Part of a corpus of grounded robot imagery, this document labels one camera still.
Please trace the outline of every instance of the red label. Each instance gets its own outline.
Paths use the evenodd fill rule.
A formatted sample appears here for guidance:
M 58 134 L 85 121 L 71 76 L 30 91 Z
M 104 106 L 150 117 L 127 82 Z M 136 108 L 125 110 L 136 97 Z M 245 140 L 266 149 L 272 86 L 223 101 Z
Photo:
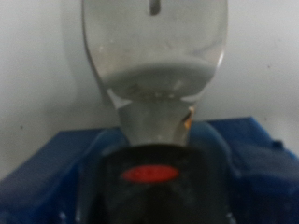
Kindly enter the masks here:
M 141 165 L 125 171 L 122 177 L 136 183 L 158 183 L 174 179 L 178 169 L 168 165 Z

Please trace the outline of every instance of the blue plastic base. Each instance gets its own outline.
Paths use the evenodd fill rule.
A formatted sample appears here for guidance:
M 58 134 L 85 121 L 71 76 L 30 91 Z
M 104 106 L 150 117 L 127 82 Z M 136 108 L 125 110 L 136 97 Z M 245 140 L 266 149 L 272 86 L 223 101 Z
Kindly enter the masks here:
M 189 145 L 203 144 L 227 155 L 238 224 L 299 223 L 299 160 L 254 119 L 195 122 Z M 0 223 L 76 223 L 90 158 L 126 146 L 119 129 L 58 133 L 0 183 Z

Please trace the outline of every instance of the glass bulb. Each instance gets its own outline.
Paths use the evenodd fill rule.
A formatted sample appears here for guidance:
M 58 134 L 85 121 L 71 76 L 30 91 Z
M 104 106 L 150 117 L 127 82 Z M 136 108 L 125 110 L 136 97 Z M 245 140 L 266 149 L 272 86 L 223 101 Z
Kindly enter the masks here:
M 132 145 L 184 145 L 192 106 L 214 77 L 226 0 L 85 0 L 88 51 Z

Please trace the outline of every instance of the white wall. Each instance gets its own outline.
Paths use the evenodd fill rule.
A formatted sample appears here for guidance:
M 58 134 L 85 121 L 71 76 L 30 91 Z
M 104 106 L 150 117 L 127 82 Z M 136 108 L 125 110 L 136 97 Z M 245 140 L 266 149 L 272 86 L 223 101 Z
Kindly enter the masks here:
M 299 155 L 299 1 L 229 9 L 224 61 L 195 117 L 253 116 Z M 60 130 L 116 124 L 87 60 L 80 1 L 0 0 L 0 178 Z

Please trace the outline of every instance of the hourglass-shaped glass vessel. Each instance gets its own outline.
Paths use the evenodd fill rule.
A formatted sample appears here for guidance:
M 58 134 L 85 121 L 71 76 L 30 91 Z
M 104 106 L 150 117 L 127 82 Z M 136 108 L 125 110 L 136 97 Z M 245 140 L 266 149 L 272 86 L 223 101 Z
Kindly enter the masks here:
M 85 0 L 94 67 L 132 145 L 184 145 L 191 106 L 219 66 L 226 0 Z

